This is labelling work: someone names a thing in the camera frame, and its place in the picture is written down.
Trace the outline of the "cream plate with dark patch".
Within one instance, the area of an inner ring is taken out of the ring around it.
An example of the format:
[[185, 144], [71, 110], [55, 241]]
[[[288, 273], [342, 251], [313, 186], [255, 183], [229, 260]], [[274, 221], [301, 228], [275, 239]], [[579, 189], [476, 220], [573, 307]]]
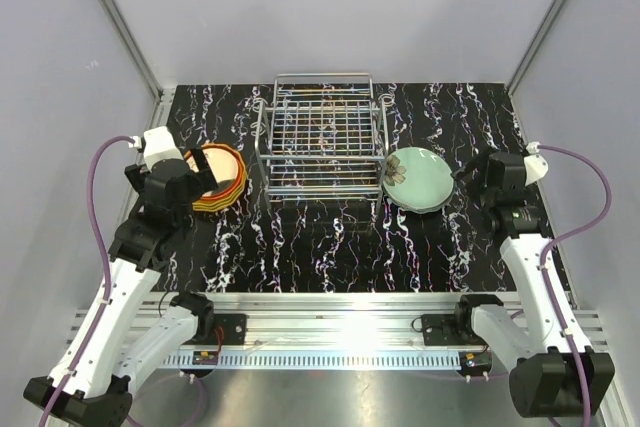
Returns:
[[207, 144], [201, 147], [205, 152], [219, 189], [213, 193], [204, 193], [204, 197], [222, 194], [233, 186], [239, 175], [239, 164], [233, 151], [223, 144]]

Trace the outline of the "light green flower plate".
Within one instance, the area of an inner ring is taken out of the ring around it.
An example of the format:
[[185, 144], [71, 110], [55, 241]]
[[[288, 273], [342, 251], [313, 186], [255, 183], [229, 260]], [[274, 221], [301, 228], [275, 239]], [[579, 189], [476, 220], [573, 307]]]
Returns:
[[436, 153], [421, 147], [405, 147], [386, 160], [383, 186], [394, 203], [428, 207], [442, 202], [454, 190], [449, 165]]

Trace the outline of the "white plate teal rim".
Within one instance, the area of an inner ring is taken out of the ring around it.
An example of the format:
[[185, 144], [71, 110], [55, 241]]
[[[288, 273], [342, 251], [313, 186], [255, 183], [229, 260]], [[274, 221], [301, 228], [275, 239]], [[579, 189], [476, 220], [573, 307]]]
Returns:
[[405, 205], [401, 202], [396, 202], [394, 201], [394, 204], [397, 205], [399, 208], [404, 209], [405, 211], [409, 211], [412, 213], [416, 213], [416, 214], [430, 214], [430, 213], [434, 213], [437, 212], [439, 210], [441, 210], [442, 208], [444, 208], [445, 206], [447, 206], [452, 198], [454, 196], [454, 190], [452, 190], [449, 195], [439, 204], [433, 205], [433, 206], [428, 206], [428, 207], [423, 207], [423, 208], [418, 208], [418, 207], [411, 207], [408, 205]]

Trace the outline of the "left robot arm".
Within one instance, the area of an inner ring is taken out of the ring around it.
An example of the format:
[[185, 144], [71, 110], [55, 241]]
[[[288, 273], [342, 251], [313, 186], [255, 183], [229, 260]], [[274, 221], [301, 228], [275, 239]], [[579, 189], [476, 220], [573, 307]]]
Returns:
[[179, 346], [203, 344], [215, 331], [213, 303], [203, 294], [176, 295], [160, 319], [128, 349], [124, 338], [176, 246], [192, 228], [193, 204], [217, 188], [204, 152], [179, 152], [130, 165], [125, 174], [138, 199], [99, 248], [103, 281], [65, 355], [51, 372], [30, 379], [24, 398], [41, 408], [40, 422], [56, 417], [74, 426], [120, 426], [146, 379]]

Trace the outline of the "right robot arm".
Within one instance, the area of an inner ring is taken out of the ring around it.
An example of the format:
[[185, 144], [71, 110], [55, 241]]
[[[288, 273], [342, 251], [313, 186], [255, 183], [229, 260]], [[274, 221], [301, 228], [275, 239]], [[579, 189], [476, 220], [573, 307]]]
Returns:
[[521, 329], [492, 294], [460, 298], [453, 332], [465, 344], [482, 341], [508, 371], [513, 405], [523, 418], [579, 418], [589, 425], [614, 378], [607, 353], [597, 352], [575, 318], [552, 251], [558, 241], [536, 206], [530, 187], [548, 171], [543, 156], [488, 148], [453, 173], [479, 175], [472, 192], [487, 229], [514, 280], [527, 327]]

